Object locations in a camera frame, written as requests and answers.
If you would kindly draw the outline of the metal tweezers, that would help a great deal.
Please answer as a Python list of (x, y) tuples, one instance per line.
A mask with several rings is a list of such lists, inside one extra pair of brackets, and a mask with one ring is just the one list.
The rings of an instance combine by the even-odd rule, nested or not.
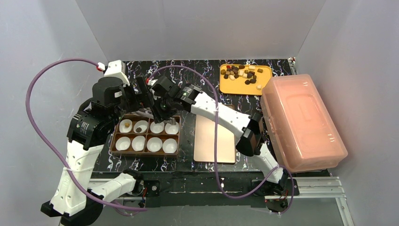
[(168, 123), (171, 124), (172, 126), (175, 126), (176, 125), (175, 117), (170, 117), (169, 120), (168, 120)]

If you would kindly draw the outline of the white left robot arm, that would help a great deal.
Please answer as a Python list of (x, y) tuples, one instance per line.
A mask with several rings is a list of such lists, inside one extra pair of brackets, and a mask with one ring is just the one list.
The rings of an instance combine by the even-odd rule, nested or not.
[(53, 198), (42, 204), (41, 211), (60, 217), (63, 226), (88, 226), (101, 215), (106, 202), (137, 190), (142, 173), (126, 169), (116, 178), (89, 187), (95, 162), (108, 136), (114, 132), (128, 110), (139, 103), (127, 78), (105, 76), (92, 87), (92, 97), (83, 102), (73, 116), (67, 132), (67, 166), (63, 168)]

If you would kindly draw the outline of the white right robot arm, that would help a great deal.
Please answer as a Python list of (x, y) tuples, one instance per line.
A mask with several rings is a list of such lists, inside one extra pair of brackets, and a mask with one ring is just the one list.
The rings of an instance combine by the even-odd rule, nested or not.
[(261, 115), (248, 115), (237, 112), (221, 104), (216, 97), (209, 96), (201, 88), (186, 84), (179, 87), (169, 78), (161, 76), (147, 83), (153, 93), (154, 118), (165, 121), (170, 114), (184, 110), (212, 120), (216, 125), (228, 129), (238, 139), (236, 150), (253, 159), (264, 174), (264, 183), (270, 183), (280, 189), (285, 188), (288, 173), (277, 163), (271, 154), (263, 136)]

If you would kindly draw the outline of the brown chocolate box tray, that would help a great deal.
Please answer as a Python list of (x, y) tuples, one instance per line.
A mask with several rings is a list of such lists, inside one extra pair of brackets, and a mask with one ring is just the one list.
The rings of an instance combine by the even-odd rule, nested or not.
[(176, 158), (179, 152), (181, 117), (175, 124), (155, 123), (143, 116), (125, 115), (116, 126), (110, 152), (137, 157)]

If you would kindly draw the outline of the white paper cup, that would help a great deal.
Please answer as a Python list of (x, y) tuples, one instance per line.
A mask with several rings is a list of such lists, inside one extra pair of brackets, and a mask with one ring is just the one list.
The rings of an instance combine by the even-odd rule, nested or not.
[(153, 134), (159, 134), (164, 130), (165, 127), (165, 123), (164, 122), (160, 122), (160, 123), (156, 123), (156, 122), (152, 122), (150, 124), (150, 131)]
[(147, 149), (152, 152), (158, 152), (162, 148), (163, 142), (159, 137), (152, 137), (147, 141)]
[(115, 148), (117, 151), (125, 151), (129, 149), (131, 146), (131, 141), (130, 138), (128, 137), (120, 137), (116, 142), (115, 142)]
[(163, 142), (162, 149), (164, 153), (173, 154), (177, 151), (177, 141), (175, 139), (169, 138)]
[(175, 124), (167, 123), (165, 125), (165, 132), (170, 135), (178, 134), (179, 129), (180, 129), (180, 126), (177, 122)]
[(146, 133), (146, 132), (147, 132), (147, 129), (148, 129), (148, 121), (146, 121), (146, 120), (137, 121), (137, 122), (134, 124), (134, 126), (133, 126), (133, 131), (134, 131), (135, 133), (137, 133), (137, 132), (136, 132), (136, 128), (138, 128), (138, 127), (140, 127), (140, 128), (142, 129), (140, 133)]
[(130, 133), (133, 128), (132, 121), (130, 119), (123, 119), (119, 123), (120, 133)]
[(146, 138), (144, 136), (136, 136), (132, 140), (132, 148), (135, 152), (140, 152), (144, 149)]

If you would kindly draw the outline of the rose gold box lid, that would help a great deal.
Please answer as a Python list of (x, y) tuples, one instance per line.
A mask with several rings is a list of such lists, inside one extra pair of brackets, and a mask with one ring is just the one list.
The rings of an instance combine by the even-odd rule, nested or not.
[[(196, 116), (193, 159), (196, 162), (214, 162), (215, 122), (203, 116)], [(218, 125), (217, 162), (236, 162), (235, 136), (225, 127)]]

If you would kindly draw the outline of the yellow tray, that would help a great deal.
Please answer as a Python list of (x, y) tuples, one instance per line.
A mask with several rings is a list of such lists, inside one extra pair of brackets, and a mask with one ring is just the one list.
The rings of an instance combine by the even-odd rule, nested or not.
[(223, 64), (220, 66), (219, 90), (224, 94), (260, 96), (272, 78), (272, 70), (265, 65)]

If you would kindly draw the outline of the pink plastic storage box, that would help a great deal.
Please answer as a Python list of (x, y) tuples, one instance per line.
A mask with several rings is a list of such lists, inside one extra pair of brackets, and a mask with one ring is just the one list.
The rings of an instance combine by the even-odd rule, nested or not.
[(272, 77), (261, 109), (280, 165), (291, 172), (335, 168), (347, 149), (310, 75)]

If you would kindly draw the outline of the aluminium frame rail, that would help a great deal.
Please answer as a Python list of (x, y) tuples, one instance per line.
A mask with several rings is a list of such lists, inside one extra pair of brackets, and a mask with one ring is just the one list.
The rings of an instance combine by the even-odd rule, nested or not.
[(346, 195), (338, 177), (299, 177), (294, 179), (294, 185), (287, 187), (278, 194), (270, 188), (262, 187), (254, 194), (243, 199), (226, 198), (218, 190), (215, 179), (199, 178), (155, 178), (144, 181), (148, 189), (145, 194), (146, 207), (169, 206), (250, 206), (266, 208), (282, 212), (290, 201), (291, 193), (294, 199), (332, 199), (338, 209), (345, 226), (352, 226), (353, 220), (346, 204)]

